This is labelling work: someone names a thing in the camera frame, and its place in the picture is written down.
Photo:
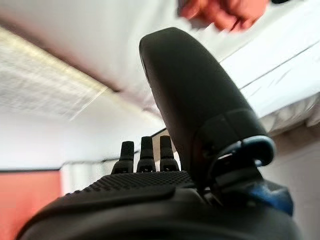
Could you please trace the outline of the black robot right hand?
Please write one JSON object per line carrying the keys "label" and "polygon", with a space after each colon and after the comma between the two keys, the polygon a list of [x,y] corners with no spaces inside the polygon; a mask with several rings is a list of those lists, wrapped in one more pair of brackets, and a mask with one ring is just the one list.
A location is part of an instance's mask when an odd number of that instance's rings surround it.
{"label": "black robot right hand", "polygon": [[208,50],[175,27],[144,36],[141,63],[168,130],[122,144],[111,174],[42,208],[18,240],[300,240],[289,190],[264,179],[276,146]]}

